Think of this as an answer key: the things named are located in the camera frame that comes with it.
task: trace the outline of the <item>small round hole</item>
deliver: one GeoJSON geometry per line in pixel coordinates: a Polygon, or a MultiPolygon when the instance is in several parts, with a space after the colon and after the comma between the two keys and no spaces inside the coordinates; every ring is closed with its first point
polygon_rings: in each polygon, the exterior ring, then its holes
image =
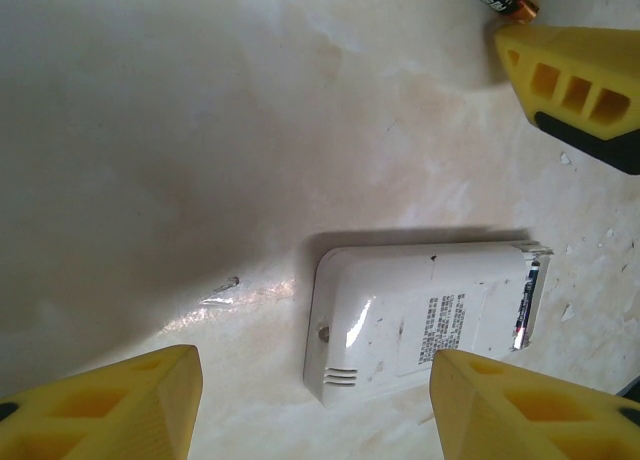
{"type": "Polygon", "coordinates": [[[318,337],[320,338],[320,341],[329,343],[329,327],[322,327],[318,331],[318,337]]]}

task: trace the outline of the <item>vent grille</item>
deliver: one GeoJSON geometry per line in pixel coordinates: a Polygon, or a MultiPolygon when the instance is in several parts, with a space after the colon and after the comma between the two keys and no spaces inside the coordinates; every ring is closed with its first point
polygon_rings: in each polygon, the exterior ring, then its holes
{"type": "MultiPolygon", "coordinates": [[[[508,50],[507,55],[515,68],[520,60],[520,54],[514,50],[508,50]]],[[[603,87],[599,91],[592,92],[596,90],[591,88],[593,83],[575,75],[568,76],[564,82],[560,81],[561,77],[567,75],[556,67],[537,63],[530,89],[534,95],[548,101],[556,96],[556,90],[559,89],[562,97],[560,105],[563,108],[577,115],[582,115],[583,110],[587,108],[589,121],[605,127],[625,118],[631,107],[631,99],[627,95],[603,87]]]]}
{"type": "Polygon", "coordinates": [[[326,368],[324,371],[325,385],[334,387],[355,387],[358,370],[349,368],[326,368]]]}

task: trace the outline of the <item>white plastic device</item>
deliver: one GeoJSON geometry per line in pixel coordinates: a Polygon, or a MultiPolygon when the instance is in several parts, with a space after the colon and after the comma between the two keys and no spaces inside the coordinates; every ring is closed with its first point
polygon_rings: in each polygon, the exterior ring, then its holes
{"type": "Polygon", "coordinates": [[[305,385],[333,407],[427,383],[440,348],[504,357],[539,263],[531,336],[551,253],[531,242],[331,250],[316,273],[305,385]]]}

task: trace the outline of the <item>white debris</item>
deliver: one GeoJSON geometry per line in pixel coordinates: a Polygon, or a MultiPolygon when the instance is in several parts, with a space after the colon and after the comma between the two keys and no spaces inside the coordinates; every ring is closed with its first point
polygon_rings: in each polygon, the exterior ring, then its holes
{"type": "Polygon", "coordinates": [[[567,303],[567,306],[564,307],[564,312],[562,312],[562,321],[566,322],[567,320],[571,320],[576,316],[576,312],[573,310],[573,305],[567,303]]]}

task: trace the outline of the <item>black mark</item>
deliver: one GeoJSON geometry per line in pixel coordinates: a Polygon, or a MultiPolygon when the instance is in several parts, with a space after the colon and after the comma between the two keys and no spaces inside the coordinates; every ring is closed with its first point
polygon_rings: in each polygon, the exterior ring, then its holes
{"type": "Polygon", "coordinates": [[[234,288],[240,285],[240,279],[238,277],[229,277],[227,278],[222,285],[216,288],[213,292],[211,292],[211,296],[218,295],[219,293],[225,292],[230,288],[234,288]]]}
{"type": "Polygon", "coordinates": [[[15,413],[18,408],[20,408],[20,406],[15,402],[0,403],[0,422],[15,413]]]}
{"type": "Polygon", "coordinates": [[[387,131],[384,132],[384,134],[386,135],[387,133],[389,133],[391,131],[391,129],[396,125],[396,123],[398,122],[398,119],[396,118],[393,123],[391,124],[391,126],[389,128],[387,128],[387,131]]]}

